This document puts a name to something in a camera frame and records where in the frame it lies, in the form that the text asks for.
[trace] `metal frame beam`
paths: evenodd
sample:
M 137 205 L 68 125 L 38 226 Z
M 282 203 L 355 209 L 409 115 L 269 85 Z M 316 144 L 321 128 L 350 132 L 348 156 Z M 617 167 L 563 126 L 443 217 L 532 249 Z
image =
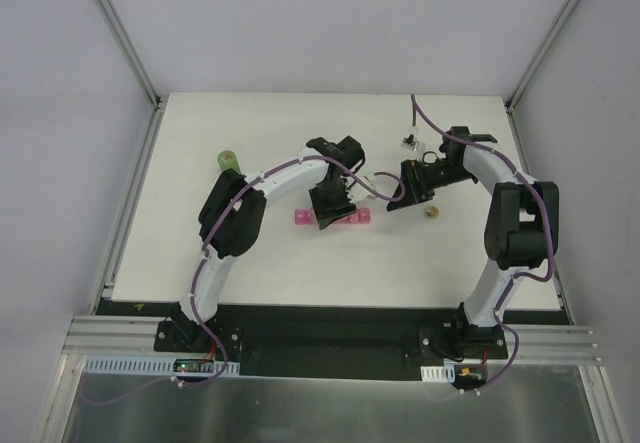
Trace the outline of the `metal frame beam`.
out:
M 71 322 L 63 354 L 156 355 L 158 323 L 163 318 L 76 316 Z M 519 365 L 602 366 L 603 359 L 591 328 L 562 325 L 512 325 L 520 336 Z M 506 335 L 513 347 L 513 336 Z
M 149 168 L 149 162 L 151 160 L 151 154 L 153 153 L 153 147 L 160 131 L 160 124 L 162 123 L 162 117 L 164 115 L 164 109 L 166 106 L 166 98 L 161 98 L 158 108 L 153 110 L 147 130 L 145 132 L 144 139 L 140 144 L 138 150 L 138 156 L 136 158 L 135 165 L 131 176 L 129 177 L 129 183 L 127 185 L 127 192 L 124 200 L 118 211 L 114 230 L 110 236 L 110 243 L 108 251 L 100 266 L 98 281 L 93 292 L 91 312 L 95 311 L 100 298 L 103 295 L 105 285 L 115 281 L 115 277 L 120 266 L 122 259 L 122 253 L 127 242 L 127 236 L 131 229 L 131 223 L 133 222 L 133 216 L 135 214 L 136 205 L 140 198 L 140 192 L 142 191 L 142 184 L 144 183 L 147 169 Z
M 124 56 L 125 60 L 127 60 L 127 63 L 131 68 L 131 71 L 133 71 L 136 79 L 138 80 L 140 87 L 147 95 L 149 103 L 151 103 L 154 108 L 157 108 L 158 103 L 160 102 L 160 96 L 154 88 L 153 83 L 151 82 L 151 79 L 149 78 L 149 75 L 147 74 L 147 71 L 142 64 L 140 56 L 138 56 L 138 52 L 134 48 L 133 43 L 131 43 L 131 39 L 129 38 L 129 35 L 125 30 L 124 25 L 122 24 L 122 21 L 120 20 L 120 17 L 118 16 L 118 13 L 113 6 L 113 3 L 111 2 L 111 0 L 96 0 L 96 3 L 98 5 L 98 8 L 100 9 L 100 12 L 102 13 L 102 16 L 104 17 L 107 26 L 109 27 L 109 30 L 111 30 L 111 34 L 120 47 L 122 55 Z
M 538 69 L 542 65 L 542 63 L 546 60 L 549 52 L 553 48 L 556 41 L 562 34 L 563 30 L 567 26 L 567 23 L 573 16 L 576 8 L 580 4 L 582 0 L 565 0 L 560 8 L 560 11 L 553 19 L 551 26 L 547 30 L 547 33 L 542 38 L 542 41 L 536 48 L 536 51 L 533 55 L 533 58 L 527 65 L 527 68 L 524 71 L 524 74 L 518 81 L 513 94 L 507 101 L 507 111 L 512 113 L 514 108 L 518 105 L 520 100 L 522 99 L 522 95 L 529 87 L 531 80 L 537 73 Z

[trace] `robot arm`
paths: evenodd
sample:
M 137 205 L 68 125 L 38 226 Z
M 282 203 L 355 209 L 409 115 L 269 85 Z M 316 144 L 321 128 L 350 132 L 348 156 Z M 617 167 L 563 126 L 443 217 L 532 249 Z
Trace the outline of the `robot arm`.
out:
M 309 190 L 321 230 L 357 211 L 349 197 L 342 171 L 322 157 L 329 157 L 351 169 L 364 159 L 364 151 L 360 143 L 350 136 L 338 144 L 315 138 L 293 158 L 293 161 L 299 160 L 299 164 L 290 165 L 290 159 L 288 163 L 246 176 L 234 170 L 226 170 L 220 175 L 198 216 L 205 261 L 197 274 L 195 285 L 192 285 L 193 290 L 180 300 L 181 312 L 188 320 L 197 321 L 191 305 L 194 295 L 195 307 L 203 321 L 216 314 L 220 292 L 233 263 L 258 238 L 265 209 L 283 196 Z M 211 230 L 225 208 L 248 182 L 256 179 L 262 181 L 242 195 L 211 238 Z M 184 318 L 177 315 L 176 320 L 184 321 Z M 184 323 L 183 328 L 187 331 L 192 325 L 186 321 Z
M 491 135 L 472 135 L 466 127 L 452 127 L 448 133 L 499 150 Z M 392 211 L 429 201 L 437 188 L 468 179 L 479 181 L 492 194 L 484 234 L 488 260 L 473 293 L 461 304 L 459 315 L 462 333 L 470 327 L 492 328 L 496 325 L 496 313 L 502 318 L 513 295 L 513 291 L 505 294 L 513 276 L 527 268 L 537 268 L 546 259 L 541 215 L 532 195 L 492 152 L 445 138 L 439 150 L 445 156 L 433 163 L 402 162 L 402 181 L 407 188 L 405 198 L 389 203 L 387 209 Z M 554 183 L 537 182 L 531 176 L 523 176 L 545 203 L 555 253 L 558 245 L 558 187 Z M 533 221 L 521 221 L 523 213 L 533 215 Z

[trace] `metal panel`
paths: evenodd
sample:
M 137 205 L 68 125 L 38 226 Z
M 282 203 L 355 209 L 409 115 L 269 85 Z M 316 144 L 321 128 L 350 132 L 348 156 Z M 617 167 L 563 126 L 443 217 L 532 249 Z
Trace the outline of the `metal panel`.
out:
M 149 378 L 86 375 L 91 399 Z M 160 382 L 115 405 L 76 401 L 65 441 L 596 442 L 575 368 L 514 368 L 499 384 L 459 395 L 448 384 L 224 378 L 198 389 Z

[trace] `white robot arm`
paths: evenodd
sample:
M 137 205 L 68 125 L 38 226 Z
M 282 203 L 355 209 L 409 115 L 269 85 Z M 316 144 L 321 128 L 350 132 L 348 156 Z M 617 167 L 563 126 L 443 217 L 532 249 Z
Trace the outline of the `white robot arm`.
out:
M 355 213 L 344 170 L 363 162 L 364 151 L 350 136 L 337 144 L 315 138 L 292 159 L 262 172 L 223 172 L 198 217 L 204 260 L 180 300 L 182 313 L 193 322 L 216 314 L 233 263 L 256 241 L 265 209 L 283 196 L 309 190 L 321 230 Z
M 462 357 L 465 346 L 487 347 L 497 341 L 497 322 L 502 321 L 519 275 L 540 266 L 547 258 L 548 248 L 540 207 L 513 169 L 495 154 L 499 151 L 497 141 L 491 135 L 472 135 L 467 127 L 452 127 L 447 134 L 454 138 L 443 136 L 439 150 L 444 158 L 437 157 L 432 163 L 402 162 L 405 197 L 390 203 L 387 209 L 392 211 L 428 201 L 437 188 L 468 179 L 479 181 L 492 195 L 484 233 L 487 263 L 473 293 L 460 305 L 449 329 L 443 332 L 442 346 L 448 347 L 447 354 L 457 352 L 457 356 Z M 477 142 L 488 150 L 463 144 L 461 140 Z M 544 203 L 555 254 L 558 187 L 518 173 Z M 521 218 L 524 213 L 533 215 L 533 220 Z
M 296 158 L 304 159 L 309 156 L 318 156 L 320 153 L 309 147 L 305 147 Z M 246 182 L 260 178 L 269 170 L 277 168 L 279 165 L 265 170 L 262 173 L 249 173 L 244 177 Z M 306 160 L 299 165 L 290 166 L 284 170 L 276 172 L 273 176 L 264 179 L 260 183 L 253 186 L 255 192 L 262 193 L 266 204 L 261 208 L 267 208 L 278 201 L 285 195 L 299 190 L 311 190 L 317 184 L 322 182 L 327 175 L 329 163 L 323 160 Z M 207 321 L 216 314 L 218 310 L 218 300 L 224 283 L 231 271 L 236 256 L 228 254 L 226 256 L 218 256 L 218 250 L 214 248 L 210 242 L 203 250 L 206 263 L 198 275 L 196 282 L 195 301 L 198 313 L 203 321 Z M 193 309 L 191 307 L 191 292 L 186 294 L 180 300 L 180 307 L 183 313 L 192 321 L 196 321 Z

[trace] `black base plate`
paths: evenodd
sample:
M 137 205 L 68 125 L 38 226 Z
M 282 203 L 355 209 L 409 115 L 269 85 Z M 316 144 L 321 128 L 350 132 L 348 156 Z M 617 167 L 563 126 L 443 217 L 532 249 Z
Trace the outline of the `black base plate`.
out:
M 220 305 L 208 324 L 229 359 L 240 363 L 242 375 L 419 381 L 421 366 L 442 365 L 442 358 L 425 341 L 436 338 L 455 312 L 453 308 Z M 507 320 L 524 323 L 523 313 L 527 312 Z M 546 322 L 553 324 L 554 319 Z M 205 354 L 210 342 L 201 341 L 194 347 L 166 320 L 158 325 L 154 349 Z M 506 345 L 488 350 L 491 359 L 507 358 Z M 467 357 L 480 359 L 482 353 Z

